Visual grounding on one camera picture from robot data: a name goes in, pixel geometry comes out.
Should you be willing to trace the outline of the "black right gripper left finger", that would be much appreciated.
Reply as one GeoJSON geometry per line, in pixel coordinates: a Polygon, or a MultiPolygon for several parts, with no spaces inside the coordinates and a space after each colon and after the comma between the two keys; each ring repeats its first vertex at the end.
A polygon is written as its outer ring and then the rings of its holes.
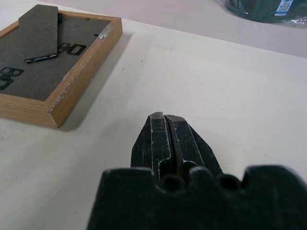
{"type": "Polygon", "coordinates": [[[160,181],[173,172],[173,151],[167,121],[162,112],[149,115],[131,152],[131,167],[144,167],[153,171],[160,181]]]}

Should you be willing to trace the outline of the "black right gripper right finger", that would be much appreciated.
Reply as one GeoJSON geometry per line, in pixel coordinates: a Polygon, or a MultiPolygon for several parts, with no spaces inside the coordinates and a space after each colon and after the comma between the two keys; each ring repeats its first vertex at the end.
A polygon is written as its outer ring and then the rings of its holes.
{"type": "Polygon", "coordinates": [[[165,120],[176,159],[177,175],[189,181],[189,172],[194,167],[204,167],[213,176],[223,174],[211,147],[186,119],[175,115],[165,115],[165,120]]]}

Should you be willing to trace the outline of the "dark plastic-wrapped package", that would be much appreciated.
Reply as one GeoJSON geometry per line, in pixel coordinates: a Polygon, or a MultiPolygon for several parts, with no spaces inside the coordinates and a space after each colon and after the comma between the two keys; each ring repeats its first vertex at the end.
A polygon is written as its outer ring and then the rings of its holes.
{"type": "Polygon", "coordinates": [[[307,26],[307,0],[215,0],[229,13],[260,23],[307,26]]]}

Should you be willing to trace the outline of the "wooden tray with grey foam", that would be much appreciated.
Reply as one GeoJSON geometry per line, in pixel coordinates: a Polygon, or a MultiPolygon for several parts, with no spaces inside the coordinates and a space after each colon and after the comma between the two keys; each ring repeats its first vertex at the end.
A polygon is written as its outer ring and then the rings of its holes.
{"type": "Polygon", "coordinates": [[[119,17],[35,5],[0,31],[0,118],[62,126],[122,33],[119,17]]]}

